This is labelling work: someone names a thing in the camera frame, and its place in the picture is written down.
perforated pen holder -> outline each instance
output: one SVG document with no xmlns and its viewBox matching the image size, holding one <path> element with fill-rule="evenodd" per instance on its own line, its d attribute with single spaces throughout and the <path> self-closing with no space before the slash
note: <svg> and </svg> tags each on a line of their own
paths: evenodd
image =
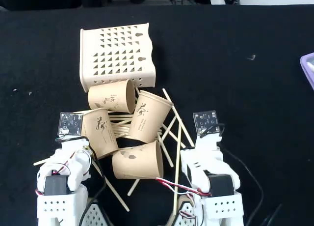
<svg viewBox="0 0 314 226">
<path fill-rule="evenodd" d="M 155 87 L 149 23 L 80 30 L 79 76 L 91 86 L 130 79 L 137 87 Z"/>
</svg>

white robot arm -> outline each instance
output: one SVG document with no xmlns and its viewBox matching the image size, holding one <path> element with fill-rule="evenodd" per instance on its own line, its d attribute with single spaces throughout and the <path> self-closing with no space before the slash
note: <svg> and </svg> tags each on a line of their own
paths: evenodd
<svg viewBox="0 0 314 226">
<path fill-rule="evenodd" d="M 39 226 L 78 226 L 86 208 L 88 191 L 81 182 L 90 178 L 92 160 L 85 149 L 88 141 L 78 139 L 82 118 L 82 114 L 61 114 L 57 140 L 64 141 L 62 148 L 37 173 Z"/>
<path fill-rule="evenodd" d="M 242 196 L 236 191 L 240 179 L 223 162 L 217 142 L 221 141 L 215 111 L 194 114 L 198 132 L 195 148 L 181 150 L 182 172 L 193 189 L 210 193 L 202 197 L 193 193 L 197 226 L 243 226 Z M 201 133 L 209 127 L 209 133 Z"/>
</svg>

robotic claw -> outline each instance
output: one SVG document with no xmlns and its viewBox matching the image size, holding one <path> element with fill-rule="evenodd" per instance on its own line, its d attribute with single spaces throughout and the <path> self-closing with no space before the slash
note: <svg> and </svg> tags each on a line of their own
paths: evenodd
<svg viewBox="0 0 314 226">
<path fill-rule="evenodd" d="M 81 184 L 90 178 L 92 152 L 89 141 L 81 136 L 82 113 L 61 113 L 57 142 L 62 147 L 40 167 L 37 173 L 38 226 L 78 226 L 87 206 L 88 191 Z M 100 208 L 92 204 L 81 225 L 107 226 Z"/>
<path fill-rule="evenodd" d="M 209 194 L 192 192 L 188 198 L 181 197 L 178 213 L 166 226 L 243 226 L 242 196 L 236 191 L 240 179 L 217 146 L 223 124 L 218 123 L 215 111 L 193 116 L 198 136 L 195 148 L 180 151 L 182 172 L 192 189 Z"/>
</svg>

circuit board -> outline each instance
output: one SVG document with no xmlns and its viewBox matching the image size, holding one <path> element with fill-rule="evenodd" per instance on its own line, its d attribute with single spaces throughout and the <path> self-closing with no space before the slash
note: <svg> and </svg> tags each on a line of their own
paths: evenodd
<svg viewBox="0 0 314 226">
<path fill-rule="evenodd" d="M 201 135 L 207 128 L 218 124 L 216 111 L 193 113 L 193 118 L 197 135 Z M 216 127 L 216 129 L 212 129 L 210 133 L 213 134 L 219 132 L 219 127 Z"/>
<path fill-rule="evenodd" d="M 58 136 L 81 135 L 83 124 L 83 113 L 60 113 Z"/>
</svg>

black cable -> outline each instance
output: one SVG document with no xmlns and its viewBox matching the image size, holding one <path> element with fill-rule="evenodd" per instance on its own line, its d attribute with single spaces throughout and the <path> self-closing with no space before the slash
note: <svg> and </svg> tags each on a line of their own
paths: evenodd
<svg viewBox="0 0 314 226">
<path fill-rule="evenodd" d="M 271 225 L 272 221 L 274 220 L 274 218 L 276 217 L 276 215 L 278 214 L 278 212 L 279 212 L 279 210 L 281 209 L 282 206 L 283 206 L 282 204 L 277 206 L 277 208 L 275 209 L 274 213 L 271 215 L 271 217 L 270 217 L 270 219 L 269 219 L 269 221 L 268 221 L 266 226 L 270 226 Z"/>
<path fill-rule="evenodd" d="M 219 136 L 222 136 L 222 134 L 223 134 L 224 131 L 225 131 L 225 124 L 223 124 L 223 123 L 218 123 L 218 124 L 214 124 L 214 125 L 212 125 L 211 127 L 207 128 L 207 129 L 200 135 L 200 138 L 205 137 L 207 134 L 209 134 L 209 132 L 211 131 L 211 129 L 216 128 L 216 127 L 222 127 L 222 130 L 220 131 L 220 134 L 219 134 Z"/>
<path fill-rule="evenodd" d="M 260 183 L 258 182 L 258 180 L 255 178 L 255 176 L 252 174 L 252 172 L 249 170 L 249 168 L 246 166 L 246 164 L 241 161 L 237 156 L 235 156 L 234 154 L 232 154 L 229 150 L 222 148 L 222 145 L 220 144 L 220 148 L 222 150 L 224 150 L 225 152 L 227 152 L 231 157 L 233 157 L 234 159 L 236 159 L 237 161 L 239 161 L 244 167 L 245 169 L 248 171 L 248 173 L 250 174 L 250 176 L 252 177 L 252 179 L 255 181 L 256 185 L 258 186 L 258 188 L 260 189 L 261 192 L 261 199 L 260 202 L 258 203 L 258 205 L 256 206 L 256 208 L 253 210 L 253 212 L 251 213 L 251 215 L 249 216 L 249 219 L 246 222 L 245 226 L 249 226 L 252 219 L 254 218 L 254 216 L 256 215 L 256 213 L 258 212 L 258 210 L 260 209 L 262 202 L 264 200 L 264 191 L 262 186 L 260 185 Z"/>
<path fill-rule="evenodd" d="M 202 212 L 203 212 L 203 218 L 202 218 L 202 223 L 201 223 L 201 225 L 200 225 L 200 226 L 202 226 L 202 225 L 203 225 L 203 223 L 204 223 L 204 207 L 203 207 L 203 205 L 202 205 Z"/>
</svg>

